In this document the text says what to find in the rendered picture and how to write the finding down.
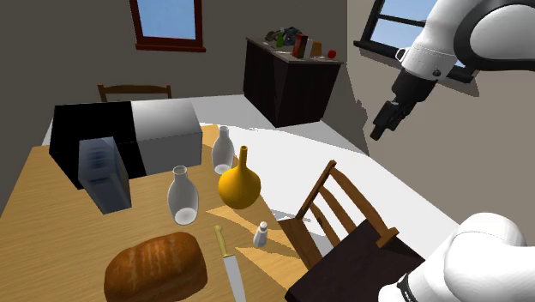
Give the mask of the black and silver microwave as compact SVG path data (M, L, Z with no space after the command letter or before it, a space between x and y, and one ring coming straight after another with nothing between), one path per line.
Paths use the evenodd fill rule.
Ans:
M201 164L202 131L188 100L60 105L49 153L102 214L132 205L129 181Z

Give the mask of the red-framed window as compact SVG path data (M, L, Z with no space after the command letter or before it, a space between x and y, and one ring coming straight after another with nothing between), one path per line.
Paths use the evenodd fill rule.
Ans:
M201 0L129 0L135 48L205 52Z

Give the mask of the black-framed window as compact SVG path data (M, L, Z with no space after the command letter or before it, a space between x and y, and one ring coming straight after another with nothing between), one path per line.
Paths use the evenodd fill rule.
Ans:
M373 0L370 15L360 39L352 43L360 50L401 67L395 54L412 45L423 31L427 17L437 0Z

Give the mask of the small white salt shaker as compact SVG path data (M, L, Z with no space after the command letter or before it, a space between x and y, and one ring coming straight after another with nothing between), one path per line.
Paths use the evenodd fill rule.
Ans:
M256 247L263 247L267 243L268 239L268 224L266 221L262 221L256 229L253 244Z

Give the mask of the dark wooden cabinet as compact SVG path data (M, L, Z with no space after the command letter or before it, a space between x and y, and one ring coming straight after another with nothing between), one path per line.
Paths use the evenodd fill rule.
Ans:
M328 106L342 62L295 58L263 38L247 38L243 93L276 128L314 123Z

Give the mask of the brown bread loaf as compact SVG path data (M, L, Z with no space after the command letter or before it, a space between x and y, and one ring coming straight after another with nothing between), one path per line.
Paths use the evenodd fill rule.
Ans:
M178 302L207 285L195 237L177 232L119 252L105 270L107 302Z

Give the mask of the white glass bottle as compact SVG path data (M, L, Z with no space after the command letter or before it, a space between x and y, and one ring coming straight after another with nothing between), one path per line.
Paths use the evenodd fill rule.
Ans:
M197 217L199 195L197 188L189 180L186 166L176 166L172 172L174 179L168 190L168 207L173 220L178 225L185 226Z
M225 125L219 127L219 137L212 149L212 162L214 171L222 175L233 165L235 149L229 136L229 128Z

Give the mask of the yellow long-necked vase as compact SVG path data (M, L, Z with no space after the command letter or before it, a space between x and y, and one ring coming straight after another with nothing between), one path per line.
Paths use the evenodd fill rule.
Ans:
M261 193L259 176L247 167L248 147L242 146L237 166L219 178L218 192L222 202L233 209L251 206Z

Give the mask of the yellow-handled kitchen knife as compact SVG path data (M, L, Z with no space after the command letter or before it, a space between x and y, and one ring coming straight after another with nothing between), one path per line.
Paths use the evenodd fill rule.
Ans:
M246 302L243 280L240 273L239 265L237 263L237 258L234 254L227 252L225 240L222 235L222 227L216 225L214 227L214 232L218 241L220 253L223 257L227 277L230 282L235 302Z

